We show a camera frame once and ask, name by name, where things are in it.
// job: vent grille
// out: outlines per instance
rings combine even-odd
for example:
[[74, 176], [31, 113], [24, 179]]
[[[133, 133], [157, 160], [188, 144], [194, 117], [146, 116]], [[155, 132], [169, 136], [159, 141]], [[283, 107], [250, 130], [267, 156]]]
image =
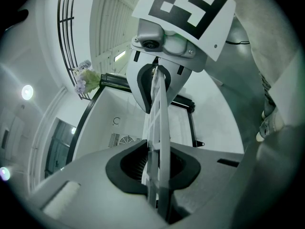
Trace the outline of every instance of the vent grille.
[[133, 139], [129, 136], [125, 136], [120, 140], [120, 145], [125, 143], [131, 143], [133, 142]]
[[112, 133], [111, 137], [110, 137], [110, 141], [109, 141], [108, 147], [115, 147], [115, 146], [117, 146], [118, 142], [119, 142], [119, 137], [120, 137], [119, 134]]

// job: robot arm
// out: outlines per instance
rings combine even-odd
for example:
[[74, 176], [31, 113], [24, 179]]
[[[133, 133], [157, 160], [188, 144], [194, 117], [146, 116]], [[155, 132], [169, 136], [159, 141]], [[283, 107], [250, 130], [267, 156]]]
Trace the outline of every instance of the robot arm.
[[132, 39], [127, 81], [140, 107], [150, 113], [153, 69], [165, 75], [170, 104], [192, 71], [204, 69], [207, 56], [215, 61], [224, 46], [235, 10], [233, 0], [140, 0]]

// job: camera lens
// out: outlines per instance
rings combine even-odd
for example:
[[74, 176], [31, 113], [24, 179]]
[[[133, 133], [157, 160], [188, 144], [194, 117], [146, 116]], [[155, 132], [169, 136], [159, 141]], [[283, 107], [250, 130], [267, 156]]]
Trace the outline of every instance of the camera lens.
[[143, 47], [147, 49], [155, 49], [159, 47], [159, 43], [156, 41], [148, 40], [143, 42]]

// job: ceiling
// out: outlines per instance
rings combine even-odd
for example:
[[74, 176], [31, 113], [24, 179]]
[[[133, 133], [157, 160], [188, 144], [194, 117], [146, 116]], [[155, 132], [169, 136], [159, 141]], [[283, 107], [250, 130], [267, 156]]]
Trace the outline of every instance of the ceiling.
[[[90, 19], [92, 65], [100, 73], [126, 73], [130, 42], [137, 34], [138, 19], [132, 12], [138, 0], [93, 0]], [[126, 51], [117, 62], [114, 58]]]

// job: fan grille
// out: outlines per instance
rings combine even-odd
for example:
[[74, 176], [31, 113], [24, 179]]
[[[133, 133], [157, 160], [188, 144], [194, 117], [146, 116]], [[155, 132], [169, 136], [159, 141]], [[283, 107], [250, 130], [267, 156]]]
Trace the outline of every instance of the fan grille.
[[129, 136], [125, 136], [120, 140], [120, 145], [125, 143], [131, 143], [133, 142], [133, 139]]

